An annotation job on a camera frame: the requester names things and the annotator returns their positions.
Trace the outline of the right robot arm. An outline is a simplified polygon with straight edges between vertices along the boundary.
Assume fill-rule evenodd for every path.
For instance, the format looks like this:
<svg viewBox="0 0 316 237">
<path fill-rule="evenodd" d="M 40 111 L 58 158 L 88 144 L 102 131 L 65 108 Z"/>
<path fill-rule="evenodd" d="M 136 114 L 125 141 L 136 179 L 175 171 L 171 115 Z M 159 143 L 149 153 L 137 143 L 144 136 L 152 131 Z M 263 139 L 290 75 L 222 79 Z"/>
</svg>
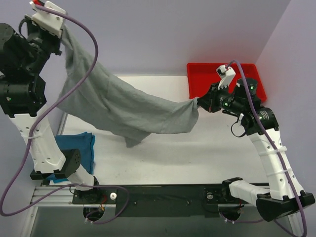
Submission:
<svg viewBox="0 0 316 237">
<path fill-rule="evenodd" d="M 279 125 L 273 111 L 261 104 L 256 95 L 257 81 L 247 78 L 247 85 L 238 79 L 232 93 L 227 87 L 219 89 L 219 83 L 198 98 L 197 104 L 210 113 L 222 111 L 237 117 L 244 134 L 254 145 L 262 162 L 269 188 L 251 185 L 242 178 L 223 181 L 220 190 L 222 200 L 232 202 L 239 198 L 255 206 L 265 221 L 272 221 L 299 211 L 296 197 L 302 207 L 315 203 L 314 195 L 305 192 L 297 181 L 286 157 L 287 148 L 280 138 Z"/>
</svg>

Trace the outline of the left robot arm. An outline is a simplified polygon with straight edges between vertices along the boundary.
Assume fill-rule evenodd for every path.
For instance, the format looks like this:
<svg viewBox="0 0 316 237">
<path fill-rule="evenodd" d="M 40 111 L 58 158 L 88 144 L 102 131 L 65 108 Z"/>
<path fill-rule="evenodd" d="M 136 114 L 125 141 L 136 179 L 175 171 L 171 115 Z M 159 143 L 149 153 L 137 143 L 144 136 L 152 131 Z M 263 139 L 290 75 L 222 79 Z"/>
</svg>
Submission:
<svg viewBox="0 0 316 237">
<path fill-rule="evenodd" d="M 31 155 L 31 179 L 44 180 L 54 175 L 68 179 L 89 203 L 102 196 L 95 178 L 80 163 L 77 149 L 61 150 L 50 127 L 45 81 L 40 77 L 51 54 L 60 55 L 64 18 L 60 15 L 25 16 L 28 36 L 10 25 L 0 25 L 0 105 L 20 131 Z"/>
</svg>

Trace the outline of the grey t shirt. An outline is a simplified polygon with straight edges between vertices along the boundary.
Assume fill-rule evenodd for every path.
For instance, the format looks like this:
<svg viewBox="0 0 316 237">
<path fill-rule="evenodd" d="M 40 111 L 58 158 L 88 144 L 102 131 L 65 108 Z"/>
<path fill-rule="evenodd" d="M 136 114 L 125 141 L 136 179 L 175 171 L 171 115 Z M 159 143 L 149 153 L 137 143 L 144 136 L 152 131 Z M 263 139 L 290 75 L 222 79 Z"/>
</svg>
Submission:
<svg viewBox="0 0 316 237">
<path fill-rule="evenodd" d="M 149 95 L 96 63 L 88 78 L 58 105 L 132 148 L 150 134 L 189 133 L 198 121 L 196 99 L 173 102 Z"/>
</svg>

